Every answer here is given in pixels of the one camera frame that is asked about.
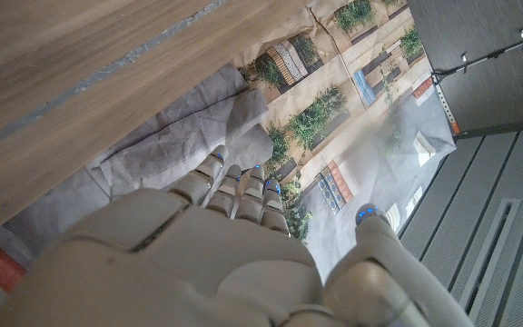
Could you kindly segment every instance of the white robotic hand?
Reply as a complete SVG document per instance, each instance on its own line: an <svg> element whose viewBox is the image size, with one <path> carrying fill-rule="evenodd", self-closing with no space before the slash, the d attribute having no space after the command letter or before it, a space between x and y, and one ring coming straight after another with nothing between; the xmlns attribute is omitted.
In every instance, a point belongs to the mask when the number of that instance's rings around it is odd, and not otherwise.
<svg viewBox="0 0 523 327"><path fill-rule="evenodd" d="M227 155L220 146L168 193L132 193L74 226L12 293L0 326L470 325L376 214L360 219L358 246L324 288L259 166L234 219L238 166L203 208Z"/></svg>

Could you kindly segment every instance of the green plant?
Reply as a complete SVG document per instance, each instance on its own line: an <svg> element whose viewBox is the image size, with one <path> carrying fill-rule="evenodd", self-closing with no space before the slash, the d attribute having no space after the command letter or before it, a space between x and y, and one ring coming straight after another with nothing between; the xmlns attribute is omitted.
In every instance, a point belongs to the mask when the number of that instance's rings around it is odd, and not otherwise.
<svg viewBox="0 0 523 327"><path fill-rule="evenodd" d="M316 64L320 59L314 43L307 37L296 35L292 42L300 49L300 58L307 66Z"/></svg>
<svg viewBox="0 0 523 327"><path fill-rule="evenodd" d="M273 176L272 174L275 174L280 166L288 162L288 150L290 149L290 144L286 137L286 131L278 128L273 123L270 124L268 135L273 143L273 152L271 153L270 160L268 160L265 165L268 174L275 178L278 176Z"/></svg>
<svg viewBox="0 0 523 327"><path fill-rule="evenodd" d="M370 0L354 0L338 9L334 16L340 28L345 32L349 32L358 25L371 22L374 18L374 13L370 7Z"/></svg>
<svg viewBox="0 0 523 327"><path fill-rule="evenodd" d="M394 152L400 143L400 127L396 122L396 117L390 117L380 128L380 139L382 141L382 154L387 156Z"/></svg>
<svg viewBox="0 0 523 327"><path fill-rule="evenodd" d="M388 105L392 104L392 90L390 89L389 81L387 81L387 76L385 76L382 68L380 69L380 73L382 74L382 91L386 94L385 95L385 103Z"/></svg>
<svg viewBox="0 0 523 327"><path fill-rule="evenodd" d="M288 128L293 131L298 145L310 150L314 145L314 138L324 136L328 121L342 110L345 103L344 95L338 87L333 86L317 96L306 110L293 116Z"/></svg>
<svg viewBox="0 0 523 327"><path fill-rule="evenodd" d="M297 172L296 178L281 188L281 200L291 236L306 244L308 221L312 219L312 213L307 212L301 204L300 177L300 172Z"/></svg>
<svg viewBox="0 0 523 327"><path fill-rule="evenodd" d="M403 54L408 58L416 55L422 49L423 45L419 39L419 32L417 32L416 26L413 26L401 37L400 47L403 49Z"/></svg>
<svg viewBox="0 0 523 327"><path fill-rule="evenodd" d="M286 80L280 73L280 68L278 68L278 65L271 59L269 54L262 54L255 59L253 68L258 77L272 87L279 88L286 83Z"/></svg>

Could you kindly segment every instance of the robot finger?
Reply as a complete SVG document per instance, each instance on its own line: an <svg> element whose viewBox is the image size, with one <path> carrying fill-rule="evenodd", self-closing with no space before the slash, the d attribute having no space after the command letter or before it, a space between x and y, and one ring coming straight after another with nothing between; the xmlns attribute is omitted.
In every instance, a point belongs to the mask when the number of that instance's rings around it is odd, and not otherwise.
<svg viewBox="0 0 523 327"><path fill-rule="evenodd" d="M262 223L263 168L259 165L252 168L250 178L246 181L242 202L237 209L235 219L244 219L252 223Z"/></svg>
<svg viewBox="0 0 523 327"><path fill-rule="evenodd" d="M227 148L219 145L195 170L186 174L169 192L182 196L191 204L201 205L211 189L213 181L223 168L224 158L228 155Z"/></svg>
<svg viewBox="0 0 523 327"><path fill-rule="evenodd" d="M242 168L237 164L231 166L206 208L221 213L226 218L229 218L232 214L233 204L235 203L235 194L237 194L237 188L240 184L241 177Z"/></svg>
<svg viewBox="0 0 523 327"><path fill-rule="evenodd" d="M271 230L290 236L286 218L283 216L281 204L281 188L278 181L268 180L263 188L263 212L261 214L261 225Z"/></svg>

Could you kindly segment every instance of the gray wall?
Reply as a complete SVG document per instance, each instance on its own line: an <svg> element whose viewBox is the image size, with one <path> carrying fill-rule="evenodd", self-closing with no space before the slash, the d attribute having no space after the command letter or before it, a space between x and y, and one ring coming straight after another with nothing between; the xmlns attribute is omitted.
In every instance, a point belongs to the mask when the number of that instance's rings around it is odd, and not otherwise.
<svg viewBox="0 0 523 327"><path fill-rule="evenodd" d="M523 326L523 132L457 147L400 239L477 326Z"/></svg>
<svg viewBox="0 0 523 327"><path fill-rule="evenodd" d="M435 70L463 64L521 41L521 0L409 0L425 51ZM461 131L523 122L523 52L472 66L441 83Z"/></svg>

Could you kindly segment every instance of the wooden surface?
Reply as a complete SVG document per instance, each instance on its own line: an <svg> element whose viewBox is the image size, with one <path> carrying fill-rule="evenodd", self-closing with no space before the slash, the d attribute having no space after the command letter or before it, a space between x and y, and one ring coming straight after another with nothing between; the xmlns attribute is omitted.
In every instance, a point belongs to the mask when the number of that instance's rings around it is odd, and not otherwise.
<svg viewBox="0 0 523 327"><path fill-rule="evenodd" d="M0 129L210 2L0 0Z"/></svg>
<svg viewBox="0 0 523 327"><path fill-rule="evenodd" d="M145 53L134 64L4 139L0 142L0 225L295 15L305 2L230 0ZM76 57L83 59L73 54L64 60L74 63ZM91 74L93 72L87 69L92 66L78 71ZM34 87L46 91L48 87L56 88L49 84L56 83L57 74L66 76L64 71L47 77L46 71L41 74L42 80ZM23 79L16 82L29 83ZM22 94L16 96L25 101L22 108L35 103ZM19 110L9 106L0 109L0 114L17 116L12 109Z"/></svg>

